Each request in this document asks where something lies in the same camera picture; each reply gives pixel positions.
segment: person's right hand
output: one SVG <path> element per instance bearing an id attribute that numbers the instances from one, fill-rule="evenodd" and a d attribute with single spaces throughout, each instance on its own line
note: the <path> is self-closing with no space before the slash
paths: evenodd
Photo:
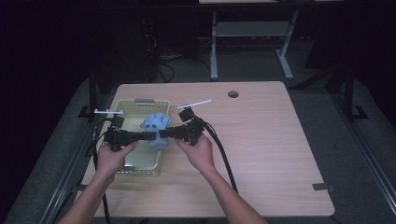
<path id="1" fill-rule="evenodd" d="M 202 175 L 216 171 L 212 142 L 209 138 L 201 134 L 195 146 L 191 146 L 181 139 L 175 139 L 175 142 L 186 153 L 192 166 Z"/>

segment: light blue toy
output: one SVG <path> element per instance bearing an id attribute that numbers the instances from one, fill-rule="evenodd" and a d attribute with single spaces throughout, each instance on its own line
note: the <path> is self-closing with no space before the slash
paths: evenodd
<path id="1" fill-rule="evenodd" d="M 148 141 L 148 145 L 154 149 L 162 149 L 168 146 L 168 139 L 161 138 L 159 130 L 165 130 L 172 119 L 164 113 L 158 112 L 157 114 L 149 114 L 140 127 L 145 129 L 146 132 L 156 133 L 155 140 Z"/>

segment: translucent container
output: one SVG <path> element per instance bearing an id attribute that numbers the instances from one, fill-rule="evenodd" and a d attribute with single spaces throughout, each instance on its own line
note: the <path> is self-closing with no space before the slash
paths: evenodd
<path id="1" fill-rule="evenodd" d="M 116 111 L 123 110 L 121 129 L 128 132 L 144 132 L 140 124 L 149 114 L 162 112 L 168 115 L 169 101 L 154 99 L 120 100 Z M 139 141 L 137 147 L 125 159 L 125 166 L 118 175 L 159 175 L 163 159 L 163 149 L 149 147 L 149 141 Z"/>

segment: hand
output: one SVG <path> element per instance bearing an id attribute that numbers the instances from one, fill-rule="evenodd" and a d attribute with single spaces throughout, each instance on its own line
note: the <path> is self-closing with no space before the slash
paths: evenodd
<path id="1" fill-rule="evenodd" d="M 216 171 L 213 161 L 212 142 L 201 134 L 197 144 L 193 147 L 181 139 L 175 139 L 176 144 L 186 153 L 187 158 L 195 169 L 202 175 Z"/>
<path id="2" fill-rule="evenodd" d="M 132 142 L 120 151 L 114 152 L 109 144 L 99 148 L 98 166 L 95 175 L 99 175 L 110 182 L 114 181 L 115 174 L 125 165 L 125 157 L 139 146 L 139 142 Z"/>

